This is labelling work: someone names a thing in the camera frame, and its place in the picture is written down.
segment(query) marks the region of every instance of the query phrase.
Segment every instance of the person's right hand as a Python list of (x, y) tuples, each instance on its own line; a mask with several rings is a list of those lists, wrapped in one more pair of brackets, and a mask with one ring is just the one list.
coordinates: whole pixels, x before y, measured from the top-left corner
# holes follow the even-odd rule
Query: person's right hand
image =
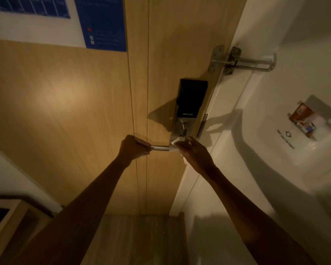
[(193, 137), (189, 137), (185, 141), (176, 142), (174, 146), (179, 149), (189, 164), (200, 175), (207, 176), (213, 168), (216, 168), (206, 147)]

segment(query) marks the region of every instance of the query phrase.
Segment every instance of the blue sign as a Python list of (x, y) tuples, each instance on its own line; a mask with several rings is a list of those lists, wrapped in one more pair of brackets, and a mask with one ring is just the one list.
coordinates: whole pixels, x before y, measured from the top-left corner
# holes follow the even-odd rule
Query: blue sign
[(75, 0), (86, 47), (126, 52), (122, 0)]
[(0, 0), (0, 11), (70, 18), (65, 0)]

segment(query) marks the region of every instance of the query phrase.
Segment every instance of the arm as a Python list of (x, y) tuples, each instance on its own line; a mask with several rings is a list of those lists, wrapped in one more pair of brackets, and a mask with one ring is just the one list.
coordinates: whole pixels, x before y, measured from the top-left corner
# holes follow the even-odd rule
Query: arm
[(276, 222), (239, 191), (213, 163), (206, 147), (190, 137), (175, 146), (212, 186), (241, 239), (259, 265), (316, 264)]
[(14, 265), (79, 265), (95, 235), (115, 186), (133, 159), (150, 144), (128, 135), (113, 162), (26, 246)]

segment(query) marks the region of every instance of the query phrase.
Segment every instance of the door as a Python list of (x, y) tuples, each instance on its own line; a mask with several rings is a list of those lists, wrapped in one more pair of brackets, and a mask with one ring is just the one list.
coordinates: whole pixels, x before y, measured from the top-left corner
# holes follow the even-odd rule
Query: door
[[(245, 2), (124, 0), (127, 53), (0, 41), (0, 150), (66, 205), (127, 134), (167, 145), (179, 80), (208, 80), (200, 122)], [(184, 169), (178, 152), (134, 161), (106, 212), (167, 214)]]

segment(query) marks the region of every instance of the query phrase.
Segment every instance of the wooden floor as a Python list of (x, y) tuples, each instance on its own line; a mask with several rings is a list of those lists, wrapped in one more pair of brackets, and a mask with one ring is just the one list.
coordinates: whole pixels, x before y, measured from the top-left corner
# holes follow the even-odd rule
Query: wooden floor
[(105, 215), (81, 265), (188, 264), (184, 219)]

